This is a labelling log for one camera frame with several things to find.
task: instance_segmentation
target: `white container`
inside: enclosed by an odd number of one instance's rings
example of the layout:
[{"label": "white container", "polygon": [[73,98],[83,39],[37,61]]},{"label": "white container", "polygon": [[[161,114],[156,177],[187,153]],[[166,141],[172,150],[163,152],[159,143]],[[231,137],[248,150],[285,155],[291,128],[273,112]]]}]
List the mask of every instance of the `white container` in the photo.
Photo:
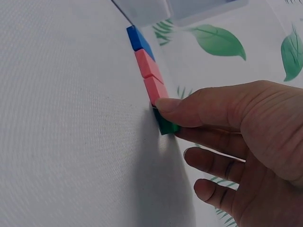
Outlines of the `white container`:
[{"label": "white container", "polygon": [[245,6],[249,0],[112,0],[136,26],[171,18],[177,26]]}]

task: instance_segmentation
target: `green block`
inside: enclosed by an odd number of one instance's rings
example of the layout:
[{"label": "green block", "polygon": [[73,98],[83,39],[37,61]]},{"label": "green block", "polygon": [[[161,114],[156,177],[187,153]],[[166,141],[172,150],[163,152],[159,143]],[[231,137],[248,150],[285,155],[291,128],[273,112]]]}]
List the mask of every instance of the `green block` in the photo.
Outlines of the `green block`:
[{"label": "green block", "polygon": [[153,106],[152,109],[158,122],[161,135],[173,134],[180,130],[180,126],[165,120],[156,107]]}]

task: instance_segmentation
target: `finger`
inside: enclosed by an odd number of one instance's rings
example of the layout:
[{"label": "finger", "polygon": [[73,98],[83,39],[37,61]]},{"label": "finger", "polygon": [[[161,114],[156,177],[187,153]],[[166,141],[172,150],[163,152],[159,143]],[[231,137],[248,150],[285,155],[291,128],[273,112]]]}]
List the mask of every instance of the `finger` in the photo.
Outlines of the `finger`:
[{"label": "finger", "polygon": [[278,86],[283,85],[257,81],[236,86],[204,88],[183,100],[160,98],[156,106],[164,118],[182,127],[208,124],[240,129],[243,118],[251,108],[275,93]]},{"label": "finger", "polygon": [[181,128],[176,136],[244,160],[249,152],[242,135],[238,133],[212,128]]},{"label": "finger", "polygon": [[234,189],[220,186],[209,180],[197,180],[194,185],[196,195],[202,201],[232,215],[232,203],[236,195]]},{"label": "finger", "polygon": [[201,148],[189,148],[184,159],[191,167],[220,178],[240,183],[245,163]]},{"label": "finger", "polygon": [[229,132],[232,132],[232,133],[241,133],[241,131],[239,129],[236,129],[236,128],[232,128],[232,127],[224,127],[224,126],[216,126],[216,125],[203,125],[203,126],[199,126],[197,128],[200,128],[200,129],[220,129],[220,130],[224,130],[224,131],[229,131]]}]

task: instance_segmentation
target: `hand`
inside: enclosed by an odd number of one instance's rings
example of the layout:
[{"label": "hand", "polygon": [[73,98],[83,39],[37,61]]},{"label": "hand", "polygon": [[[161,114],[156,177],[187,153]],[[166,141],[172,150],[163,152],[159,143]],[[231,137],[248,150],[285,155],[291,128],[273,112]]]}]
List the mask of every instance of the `hand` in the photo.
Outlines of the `hand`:
[{"label": "hand", "polygon": [[156,106],[182,126],[178,137],[235,157],[186,151],[190,166],[239,184],[235,191],[197,180],[201,200],[239,227],[303,226],[303,90],[257,81],[159,99]]}]

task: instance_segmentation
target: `toy block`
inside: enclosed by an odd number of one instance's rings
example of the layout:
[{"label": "toy block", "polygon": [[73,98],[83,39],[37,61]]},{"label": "toy block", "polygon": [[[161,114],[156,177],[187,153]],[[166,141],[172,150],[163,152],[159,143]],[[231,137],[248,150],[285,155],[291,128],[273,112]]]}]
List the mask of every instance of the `toy block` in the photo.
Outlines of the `toy block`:
[{"label": "toy block", "polygon": [[180,130],[180,126],[173,124],[172,122],[169,122],[166,119],[164,119],[161,116],[159,110],[155,106],[153,106],[152,109],[156,117],[156,120],[158,122],[161,135],[176,133]]},{"label": "toy block", "polygon": [[144,79],[144,83],[152,105],[155,105],[158,98],[169,97],[164,84],[158,81],[155,77]]},{"label": "toy block", "polygon": [[149,56],[155,61],[155,57],[153,56],[151,47],[144,38],[144,36],[141,34],[141,32],[135,26],[130,26],[126,30],[131,41],[133,50],[138,51],[144,49],[149,54]]},{"label": "toy block", "polygon": [[144,79],[148,77],[155,77],[158,81],[164,84],[159,67],[156,62],[149,56],[149,54],[144,49],[141,49],[136,51],[135,55],[142,77]]}]

